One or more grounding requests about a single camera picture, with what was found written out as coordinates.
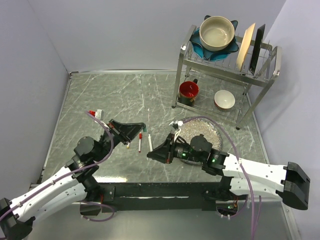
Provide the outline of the white pen red tip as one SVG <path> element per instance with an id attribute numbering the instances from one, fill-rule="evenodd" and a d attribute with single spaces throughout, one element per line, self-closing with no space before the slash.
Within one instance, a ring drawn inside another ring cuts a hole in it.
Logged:
<path id="1" fill-rule="evenodd" d="M 141 153 L 142 151 L 142 139 L 139 139 L 139 135 L 138 135 L 138 152 Z"/>

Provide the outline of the white pen green tip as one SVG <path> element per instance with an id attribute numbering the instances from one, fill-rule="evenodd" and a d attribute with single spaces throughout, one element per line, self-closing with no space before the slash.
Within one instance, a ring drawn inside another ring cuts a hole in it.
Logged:
<path id="1" fill-rule="evenodd" d="M 153 144 L 152 144 L 152 137 L 151 137 L 151 134 L 149 133 L 148 134 L 148 147 L 149 147 L 149 151 L 152 152 L 153 151 Z"/>

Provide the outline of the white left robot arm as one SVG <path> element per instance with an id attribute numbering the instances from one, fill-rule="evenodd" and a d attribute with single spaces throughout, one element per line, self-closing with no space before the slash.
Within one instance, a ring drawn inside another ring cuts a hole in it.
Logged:
<path id="1" fill-rule="evenodd" d="M 146 125 L 110 120 L 103 124 L 99 140 L 82 137 L 74 156 L 52 177 L 14 199 L 0 200 L 0 228 L 6 240 L 22 240 L 33 224 L 78 201 L 93 201 L 103 193 L 93 174 L 109 158 L 114 148 L 130 143 Z"/>

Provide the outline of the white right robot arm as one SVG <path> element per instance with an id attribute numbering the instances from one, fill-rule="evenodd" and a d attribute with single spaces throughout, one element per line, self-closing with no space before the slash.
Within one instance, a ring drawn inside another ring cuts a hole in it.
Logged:
<path id="1" fill-rule="evenodd" d="M 187 143 L 170 133 L 147 157 L 163 164 L 171 164 L 175 158 L 200 163 L 207 174 L 221 176 L 219 188 L 209 192 L 220 201 L 255 195 L 281 200 L 296 210 L 304 211 L 309 206 L 311 180 L 297 163 L 274 165 L 237 159 L 233 154 L 214 149 L 203 134 Z"/>

